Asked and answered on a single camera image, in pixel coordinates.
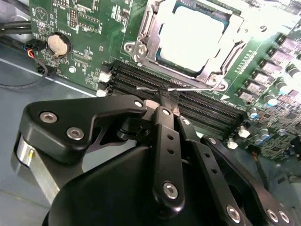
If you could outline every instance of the screw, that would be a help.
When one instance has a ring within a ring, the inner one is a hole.
[[[166,114],[166,115],[170,115],[169,111],[166,110],[166,109],[163,109],[163,113]]]
[[[266,26],[260,26],[260,31],[261,32],[266,32],[267,31],[267,27]]]
[[[282,217],[282,219],[286,222],[286,223],[290,223],[290,219],[288,218],[288,216],[282,212],[282,211],[279,211],[279,214],[280,216]]]
[[[130,52],[130,51],[132,51],[132,47],[131,47],[130,45],[126,45],[126,50],[127,50],[128,52]]]
[[[277,215],[271,211],[271,210],[267,210],[267,213],[269,215],[269,217],[275,222],[275,223],[278,223],[278,217]]]
[[[169,182],[163,184],[163,191],[170,199],[176,199],[178,197],[177,188]]]
[[[227,213],[229,217],[237,224],[240,223],[240,215],[236,209],[234,209],[232,206],[228,205],[227,206]]]
[[[187,126],[190,125],[190,122],[189,122],[187,119],[183,119],[183,122],[184,122]]]
[[[70,66],[70,67],[69,67],[69,72],[70,72],[70,73],[75,73],[75,72],[76,72],[76,67]]]
[[[214,144],[214,145],[216,144],[216,141],[213,138],[209,138],[209,140],[212,144]]]
[[[151,133],[151,131],[150,131],[149,129],[146,129],[146,130],[144,131],[144,135],[145,135],[145,136],[148,136],[150,133]]]
[[[143,105],[139,101],[134,102],[137,107],[142,107]]]
[[[40,119],[45,123],[55,123],[57,116],[52,112],[43,112],[40,114]]]
[[[147,48],[146,48],[145,45],[140,45],[140,46],[138,47],[138,53],[139,53],[140,55],[144,55],[144,54],[146,53],[146,51],[147,51]]]
[[[84,138],[84,132],[76,127],[71,127],[67,130],[67,136],[72,140],[81,140]]]

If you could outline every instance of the wire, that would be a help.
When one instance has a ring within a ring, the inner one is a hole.
[[[268,191],[269,190],[268,178],[267,178],[267,176],[265,175],[265,172],[262,169],[262,165],[261,165],[260,161],[258,160],[258,153],[252,152],[252,157],[253,157],[253,159],[256,163],[256,167],[258,169],[259,176],[263,181],[263,186]]]
[[[28,55],[30,58],[34,58],[34,54],[33,54],[32,49],[27,50],[27,55]]]
[[[43,69],[44,69],[43,76],[41,78],[37,79],[34,82],[31,82],[31,83],[28,83],[28,84],[24,84],[24,85],[5,85],[5,84],[1,84],[0,83],[0,88],[16,89],[16,90],[18,90],[18,89],[27,89],[27,88],[31,88],[31,87],[34,87],[34,86],[40,84],[44,80],[44,78],[47,77],[47,75],[48,75],[48,68],[47,68],[47,66],[41,60],[39,60],[39,59],[37,59],[37,58],[34,57],[32,49],[26,49],[26,47],[24,47],[23,49],[24,49],[24,51],[25,50],[27,51],[27,54],[28,54],[29,57],[31,57],[32,59],[34,59],[35,62],[37,62],[39,65],[41,65],[43,67]]]
[[[30,28],[32,26],[31,21],[14,21],[7,23],[0,23],[0,29],[8,29],[8,28]]]
[[[29,7],[18,0],[2,0],[3,2],[6,2],[14,7],[16,7],[21,12],[30,15]]]
[[[32,29],[31,28],[15,28],[15,29],[0,29],[0,35],[1,34],[31,34]]]

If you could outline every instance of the capacitor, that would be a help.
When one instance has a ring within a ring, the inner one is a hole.
[[[255,141],[255,144],[257,144],[257,145],[260,145],[263,142],[263,140],[259,134],[254,136],[254,141]]]
[[[284,136],[284,135],[286,135],[286,130],[285,129],[279,129],[277,131],[277,133],[279,134],[279,136]]]
[[[292,91],[292,88],[284,81],[279,82],[276,87],[279,89],[280,94],[287,95]]]
[[[257,119],[258,118],[258,113],[257,113],[257,109],[256,108],[251,108],[249,110],[249,113],[250,113],[250,118],[251,119]]]
[[[270,135],[269,135],[269,130],[268,129],[261,129],[259,131],[260,133],[260,136],[261,136],[261,139],[262,140],[266,140],[266,139],[269,139],[270,138]]]
[[[270,107],[274,107],[278,103],[278,100],[276,99],[276,97],[273,94],[266,95],[265,100],[267,102],[267,105]]]
[[[294,79],[299,81],[301,79],[301,71],[295,66],[292,65],[291,69],[288,71],[288,74]]]

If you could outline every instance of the cpu socket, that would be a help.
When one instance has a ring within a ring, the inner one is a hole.
[[[239,38],[244,19],[222,6],[149,0],[137,40],[124,50],[139,66],[196,88],[225,90],[224,76],[246,44]]]

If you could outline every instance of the motherboard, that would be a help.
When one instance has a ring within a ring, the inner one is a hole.
[[[30,0],[35,56],[99,95],[183,92],[181,114],[228,148],[295,155],[299,0]],[[137,91],[136,87],[146,88]]]

